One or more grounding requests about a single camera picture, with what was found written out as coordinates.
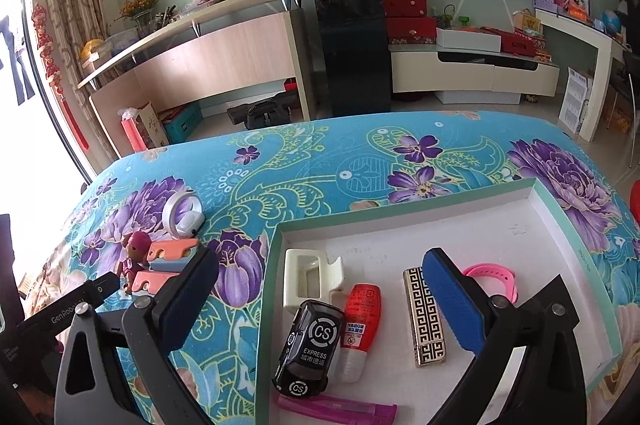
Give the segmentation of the gold patterned lighter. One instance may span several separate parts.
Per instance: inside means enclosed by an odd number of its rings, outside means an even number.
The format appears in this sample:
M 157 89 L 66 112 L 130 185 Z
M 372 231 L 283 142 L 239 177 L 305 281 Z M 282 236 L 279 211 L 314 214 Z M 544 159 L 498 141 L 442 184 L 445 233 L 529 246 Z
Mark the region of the gold patterned lighter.
M 409 268 L 402 274 L 410 317 L 414 362 L 427 367 L 446 358 L 446 341 L 440 314 L 422 268 Z

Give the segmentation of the pink smart watch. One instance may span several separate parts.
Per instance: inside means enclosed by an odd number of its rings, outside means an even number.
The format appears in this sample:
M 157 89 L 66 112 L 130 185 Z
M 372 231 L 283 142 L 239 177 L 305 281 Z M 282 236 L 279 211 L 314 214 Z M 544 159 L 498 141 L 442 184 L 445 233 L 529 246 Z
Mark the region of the pink smart watch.
M 462 273 L 474 279 L 493 279 L 503 286 L 504 297 L 512 304 L 518 301 L 518 286 L 516 285 L 516 275 L 509 268 L 498 265 L 498 263 L 477 263 L 465 268 Z

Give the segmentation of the black toy car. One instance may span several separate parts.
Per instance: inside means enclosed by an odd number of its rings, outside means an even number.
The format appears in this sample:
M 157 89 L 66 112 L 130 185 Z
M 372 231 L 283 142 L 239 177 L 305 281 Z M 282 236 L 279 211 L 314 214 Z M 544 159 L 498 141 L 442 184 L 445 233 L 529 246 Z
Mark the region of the black toy car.
M 329 384 L 329 371 L 340 345 L 344 312 L 323 301 L 307 299 L 294 315 L 272 385 L 283 396 L 319 396 Z

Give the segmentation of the purple translucent lighter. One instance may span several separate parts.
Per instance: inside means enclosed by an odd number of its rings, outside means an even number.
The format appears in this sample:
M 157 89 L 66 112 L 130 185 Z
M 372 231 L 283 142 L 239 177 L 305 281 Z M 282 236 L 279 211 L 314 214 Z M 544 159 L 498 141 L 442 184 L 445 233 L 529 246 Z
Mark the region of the purple translucent lighter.
M 397 405 L 378 405 L 326 395 L 309 399 L 295 399 L 280 395 L 277 405 L 282 410 L 311 419 L 352 425 L 392 425 L 398 410 Z

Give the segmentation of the red glue bottle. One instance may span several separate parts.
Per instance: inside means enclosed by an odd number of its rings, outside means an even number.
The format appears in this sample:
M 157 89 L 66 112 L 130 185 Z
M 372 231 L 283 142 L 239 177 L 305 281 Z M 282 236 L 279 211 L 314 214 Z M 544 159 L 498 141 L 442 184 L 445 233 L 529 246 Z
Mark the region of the red glue bottle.
M 381 289 L 375 284 L 358 283 L 352 288 L 344 309 L 345 326 L 335 374 L 343 384 L 360 380 L 367 355 L 380 325 Z

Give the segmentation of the white square hook holder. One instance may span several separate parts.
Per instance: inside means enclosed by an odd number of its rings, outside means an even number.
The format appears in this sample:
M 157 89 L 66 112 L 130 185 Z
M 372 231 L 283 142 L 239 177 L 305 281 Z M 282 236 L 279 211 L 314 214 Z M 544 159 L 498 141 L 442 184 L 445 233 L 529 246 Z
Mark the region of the white square hook holder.
M 284 257 L 283 308 L 291 315 L 304 301 L 335 304 L 346 282 L 342 257 L 317 249 L 288 249 Z

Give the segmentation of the brown puppy toy figure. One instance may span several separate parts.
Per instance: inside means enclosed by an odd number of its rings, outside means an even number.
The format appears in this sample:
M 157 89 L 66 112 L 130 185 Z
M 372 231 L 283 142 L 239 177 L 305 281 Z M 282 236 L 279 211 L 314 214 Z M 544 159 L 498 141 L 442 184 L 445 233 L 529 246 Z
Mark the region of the brown puppy toy figure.
M 149 268 L 148 252 L 151 244 L 151 237 L 143 231 L 127 234 L 122 241 L 126 257 L 118 264 L 116 275 L 124 279 L 124 292 L 127 295 L 132 293 L 137 274 Z

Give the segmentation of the orange and blue case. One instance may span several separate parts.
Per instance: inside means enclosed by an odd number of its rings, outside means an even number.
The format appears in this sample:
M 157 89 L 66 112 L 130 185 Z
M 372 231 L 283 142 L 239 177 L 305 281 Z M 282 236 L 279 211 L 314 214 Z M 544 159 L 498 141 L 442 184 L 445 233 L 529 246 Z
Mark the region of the orange and blue case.
M 153 242 L 146 256 L 149 267 L 136 274 L 131 292 L 156 295 L 190 263 L 199 247 L 198 239 Z

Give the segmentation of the small red paper bag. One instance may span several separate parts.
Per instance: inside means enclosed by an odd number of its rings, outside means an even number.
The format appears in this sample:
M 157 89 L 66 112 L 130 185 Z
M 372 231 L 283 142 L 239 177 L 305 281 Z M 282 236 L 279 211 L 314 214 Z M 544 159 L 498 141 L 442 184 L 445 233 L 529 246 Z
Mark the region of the small red paper bag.
M 127 107 L 118 112 L 120 117 L 120 123 L 122 124 L 122 129 L 126 134 L 127 140 L 129 141 L 131 148 L 135 152 L 143 152 L 148 149 L 144 139 L 142 137 L 141 132 L 138 129 L 136 118 L 138 116 L 138 110 L 134 107 Z

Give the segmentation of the teal shallow box tray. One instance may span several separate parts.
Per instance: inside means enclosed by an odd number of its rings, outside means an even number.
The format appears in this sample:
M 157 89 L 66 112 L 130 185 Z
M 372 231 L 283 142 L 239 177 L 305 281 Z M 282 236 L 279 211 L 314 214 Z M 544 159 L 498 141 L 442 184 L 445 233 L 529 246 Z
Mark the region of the teal shallow box tray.
M 401 424 L 583 424 L 622 352 L 585 243 L 538 180 L 281 223 L 262 294 L 256 419 L 305 424 L 272 385 L 300 265 L 346 291 L 378 286 L 382 317 L 358 381 L 331 396 L 396 405 Z

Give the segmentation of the red hanging ornament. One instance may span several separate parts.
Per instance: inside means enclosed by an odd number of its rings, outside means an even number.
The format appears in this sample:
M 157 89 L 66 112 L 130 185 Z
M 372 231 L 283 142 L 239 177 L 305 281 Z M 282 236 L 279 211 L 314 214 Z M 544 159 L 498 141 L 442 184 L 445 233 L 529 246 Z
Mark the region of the red hanging ornament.
M 82 133 L 80 127 L 77 124 L 77 120 L 68 105 L 64 89 L 62 86 L 62 75 L 60 68 L 56 65 L 53 58 L 53 38 L 47 32 L 47 10 L 39 3 L 35 3 L 32 8 L 32 25 L 34 26 L 36 38 L 37 38 L 37 51 L 43 62 L 44 73 L 46 74 L 46 81 L 49 87 L 52 89 L 58 106 L 61 107 L 63 116 L 67 122 L 70 131 L 80 146 L 82 151 L 89 150 L 89 143 Z

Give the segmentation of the yellow flower vase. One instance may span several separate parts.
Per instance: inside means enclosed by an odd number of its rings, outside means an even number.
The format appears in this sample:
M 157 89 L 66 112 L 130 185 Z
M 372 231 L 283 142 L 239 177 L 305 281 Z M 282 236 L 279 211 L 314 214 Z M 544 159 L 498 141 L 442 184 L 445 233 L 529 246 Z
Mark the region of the yellow flower vase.
M 138 36 L 144 38 L 150 33 L 154 8 L 162 0 L 125 0 L 119 8 L 119 17 L 134 22 Z

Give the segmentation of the wooden curved shelf counter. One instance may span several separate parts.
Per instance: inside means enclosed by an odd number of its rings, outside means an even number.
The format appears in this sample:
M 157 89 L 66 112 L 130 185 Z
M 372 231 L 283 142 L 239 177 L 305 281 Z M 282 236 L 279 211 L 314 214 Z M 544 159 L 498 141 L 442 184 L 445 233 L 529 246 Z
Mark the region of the wooden curved shelf counter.
M 116 156 L 132 153 L 119 112 L 151 104 L 163 112 L 209 96 L 284 81 L 296 82 L 303 119 L 317 117 L 312 60 L 299 0 L 260 18 L 202 34 L 211 21 L 283 0 L 224 0 L 186 15 L 116 53 L 77 86 L 131 61 L 128 70 L 89 96 L 90 104 Z

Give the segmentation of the white tv cabinet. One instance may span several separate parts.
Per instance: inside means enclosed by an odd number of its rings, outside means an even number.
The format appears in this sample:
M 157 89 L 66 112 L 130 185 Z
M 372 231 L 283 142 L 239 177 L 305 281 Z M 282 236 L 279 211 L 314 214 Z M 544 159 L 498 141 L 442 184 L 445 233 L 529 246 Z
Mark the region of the white tv cabinet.
M 559 67 L 525 56 L 394 44 L 393 92 L 435 93 L 442 104 L 520 103 L 524 96 L 555 96 Z

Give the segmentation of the red gift bag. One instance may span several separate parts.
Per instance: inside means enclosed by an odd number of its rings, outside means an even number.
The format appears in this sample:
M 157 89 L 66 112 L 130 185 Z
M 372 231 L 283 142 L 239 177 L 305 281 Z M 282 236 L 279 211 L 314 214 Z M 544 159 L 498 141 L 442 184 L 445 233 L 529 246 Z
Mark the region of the red gift bag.
M 383 0 L 391 44 L 434 44 L 436 20 L 428 15 L 427 0 Z

